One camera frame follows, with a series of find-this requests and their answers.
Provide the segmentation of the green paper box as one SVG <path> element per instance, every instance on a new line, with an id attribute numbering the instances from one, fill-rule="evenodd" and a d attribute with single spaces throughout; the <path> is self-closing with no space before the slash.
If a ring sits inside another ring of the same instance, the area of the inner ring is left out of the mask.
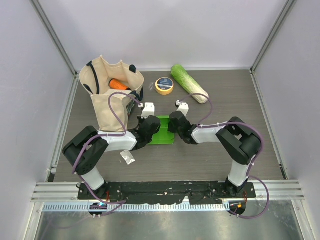
<path id="1" fill-rule="evenodd" d="M 160 119 L 160 129 L 152 136 L 148 145 L 172 145 L 175 141 L 175 134 L 168 130 L 170 118 L 168 115 L 157 116 Z"/>

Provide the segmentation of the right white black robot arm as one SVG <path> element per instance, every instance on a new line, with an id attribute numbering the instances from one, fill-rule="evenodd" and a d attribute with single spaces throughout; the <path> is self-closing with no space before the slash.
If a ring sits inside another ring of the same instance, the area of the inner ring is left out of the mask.
<path id="1" fill-rule="evenodd" d="M 238 117 L 213 125 L 196 125 L 181 111 L 175 111 L 169 115 L 168 131 L 178 134 L 186 144 L 220 143 L 224 147 L 232 158 L 224 188 L 233 198 L 243 193 L 250 170 L 264 148 L 261 134 Z"/>

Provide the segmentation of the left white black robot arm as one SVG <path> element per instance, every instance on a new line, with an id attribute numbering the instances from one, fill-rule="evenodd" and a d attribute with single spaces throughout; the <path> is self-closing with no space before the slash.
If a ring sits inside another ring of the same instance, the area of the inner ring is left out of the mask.
<path id="1" fill-rule="evenodd" d="M 97 168 L 103 154 L 142 149 L 152 141 L 160 127 L 161 121 L 156 116 L 139 117 L 137 127 L 126 132 L 102 132 L 87 126 L 63 148 L 62 154 L 73 166 L 72 172 L 87 184 L 89 194 L 100 200 L 108 191 L 108 184 Z"/>

